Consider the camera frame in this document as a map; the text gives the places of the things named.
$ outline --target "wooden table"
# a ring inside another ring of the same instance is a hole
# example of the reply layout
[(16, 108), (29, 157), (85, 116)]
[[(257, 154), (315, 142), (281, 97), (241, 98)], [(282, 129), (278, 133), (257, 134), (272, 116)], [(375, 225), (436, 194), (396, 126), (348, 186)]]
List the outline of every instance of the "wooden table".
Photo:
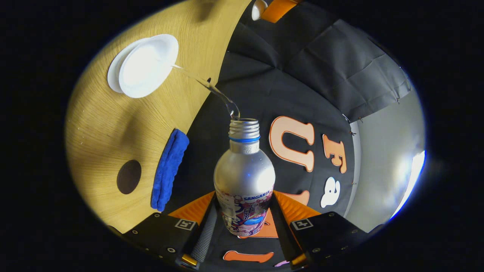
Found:
[[(156, 210), (150, 206), (154, 174), (174, 128), (188, 132), (209, 92), (172, 71), (152, 94), (133, 99), (110, 89), (107, 70), (130, 43), (158, 34), (179, 42), (176, 64), (216, 84), (228, 42), (250, 0), (217, 0), (205, 20), (200, 0), (170, 6), (137, 23), (105, 46), (80, 76), (69, 102), (65, 145), (79, 193), (97, 216), (121, 233)], [(141, 164), (130, 194), (117, 187), (120, 168)]]

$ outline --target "orange foam letter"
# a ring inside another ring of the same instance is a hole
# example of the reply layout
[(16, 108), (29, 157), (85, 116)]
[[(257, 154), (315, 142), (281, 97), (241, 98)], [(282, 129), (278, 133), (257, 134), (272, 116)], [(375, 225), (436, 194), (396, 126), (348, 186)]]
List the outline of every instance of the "orange foam letter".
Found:
[(328, 136), (323, 134), (323, 147), (324, 147), (324, 155), (326, 158), (330, 158), (331, 155), (334, 155), (334, 158), (331, 159), (331, 162), (335, 166), (341, 166), (339, 171), (341, 174), (346, 172), (346, 156), (345, 156), (345, 145), (342, 141), (333, 142), (328, 139)]
[(314, 144), (314, 127), (311, 123), (304, 124), (287, 116), (279, 116), (271, 124), (269, 143), (271, 149), (279, 158), (306, 167), (306, 171), (312, 172), (314, 167), (314, 153), (308, 151), (302, 153), (292, 150), (282, 142), (282, 135), (286, 132), (306, 139), (309, 145)]

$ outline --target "white paper plate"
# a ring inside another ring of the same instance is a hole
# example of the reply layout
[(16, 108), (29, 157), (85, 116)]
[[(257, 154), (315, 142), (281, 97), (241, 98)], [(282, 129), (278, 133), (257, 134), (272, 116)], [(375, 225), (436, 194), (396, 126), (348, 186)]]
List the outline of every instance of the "white paper plate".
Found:
[(129, 97), (140, 98), (154, 92), (171, 72), (178, 56), (178, 41), (161, 34), (138, 44), (126, 57), (119, 73), (119, 85)]
[(143, 41), (148, 40), (149, 38), (143, 38), (140, 40), (137, 40), (131, 44), (129, 44), (127, 47), (125, 47), (121, 52), (119, 52), (116, 57), (113, 59), (111, 62), (111, 65), (109, 66), (109, 70), (107, 71), (107, 83), (111, 89), (115, 92), (122, 93), (121, 86), (120, 86), (120, 81), (119, 81), (119, 76), (120, 76), (120, 69), (121, 65), (123, 64), (124, 60), (128, 56), (128, 54), (140, 43)]

